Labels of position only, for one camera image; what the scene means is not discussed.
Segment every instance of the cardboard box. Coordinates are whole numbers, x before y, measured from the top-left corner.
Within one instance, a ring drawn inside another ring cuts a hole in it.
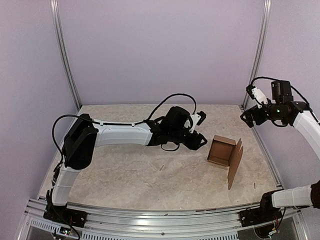
[[[215,135],[207,160],[210,163],[219,164],[225,167],[229,167],[228,172],[228,189],[230,190],[234,182],[244,147],[241,146],[242,141],[239,139],[236,141],[224,136]]]

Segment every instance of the brown box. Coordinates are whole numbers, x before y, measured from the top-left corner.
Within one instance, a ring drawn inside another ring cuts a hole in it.
[[[215,135],[212,140],[210,152],[207,160],[210,163],[219,164],[229,167],[228,172],[228,189],[231,189],[234,182],[244,147],[241,146],[242,141],[236,141],[224,136]]]

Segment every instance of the box lid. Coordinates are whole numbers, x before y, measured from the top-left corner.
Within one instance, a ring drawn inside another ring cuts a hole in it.
[[[236,141],[235,140],[227,138],[227,137],[224,137],[224,136],[214,135],[213,141],[218,141],[218,142],[222,142],[222,143],[225,143],[225,144],[230,144],[230,145],[233,145],[233,146],[236,145]]]
[[[229,159],[230,167],[228,172],[228,190],[230,190],[232,187],[232,183],[234,182],[234,179],[241,161],[241,157],[244,152],[244,147],[241,146],[241,144],[242,144],[242,141],[240,138],[235,148],[233,149]]]

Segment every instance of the marble-patterned surface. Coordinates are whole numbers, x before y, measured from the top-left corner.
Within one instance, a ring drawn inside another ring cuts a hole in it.
[[[156,105],[86,105],[81,113],[110,122],[137,122],[148,117]],[[165,115],[165,104],[154,118]],[[193,105],[179,105],[193,111]],[[198,151],[181,145],[175,152],[159,146],[107,145],[94,150],[91,165],[76,179],[69,201],[79,204],[136,210],[213,209],[257,202],[263,193],[276,189],[268,164],[252,131],[240,120],[235,105],[198,105],[207,118],[196,130],[207,139]],[[231,190],[228,168],[207,162],[214,135],[238,141],[244,152]],[[51,187],[53,161],[40,190]]]

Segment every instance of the vertical metal post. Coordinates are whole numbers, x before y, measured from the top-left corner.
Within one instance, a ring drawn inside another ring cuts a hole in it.
[[[52,11],[52,17],[53,17],[53,23],[54,23],[54,30],[56,33],[56,38],[57,38],[58,47],[60,50],[63,67],[66,74],[66,79],[68,81],[68,85],[72,94],[75,107],[79,111],[82,104],[79,98],[79,94],[77,92],[76,84],[74,82],[74,78],[72,76],[72,72],[69,64],[69,59],[66,51],[63,31],[62,31],[61,22],[60,22],[58,0],[50,0],[50,4],[51,4],[51,11]]]
[[[270,16],[270,10],[271,10],[271,1],[272,0],[264,0],[264,9],[263,9],[263,15],[262,15],[262,21],[261,21],[260,34],[259,34],[257,49],[255,52],[253,67],[250,74],[249,83],[251,82],[252,79],[254,79],[257,76],[257,73],[259,70],[259,65],[260,65],[260,61],[262,58],[262,53],[263,53],[264,45],[266,41],[269,16]],[[242,103],[242,107],[244,109],[247,108],[248,102],[249,102],[249,95],[246,93]]]

